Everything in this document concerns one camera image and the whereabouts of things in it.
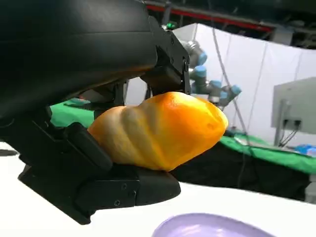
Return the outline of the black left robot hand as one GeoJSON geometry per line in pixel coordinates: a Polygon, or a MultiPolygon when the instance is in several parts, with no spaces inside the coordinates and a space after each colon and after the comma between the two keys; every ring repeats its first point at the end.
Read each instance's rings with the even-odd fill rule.
{"type": "Polygon", "coordinates": [[[189,61],[141,0],[1,1],[0,138],[25,164],[19,180],[82,225],[178,196],[169,173],[113,164],[80,123],[54,126],[50,106],[94,90],[98,116],[136,77],[154,94],[189,94],[189,61]]]}

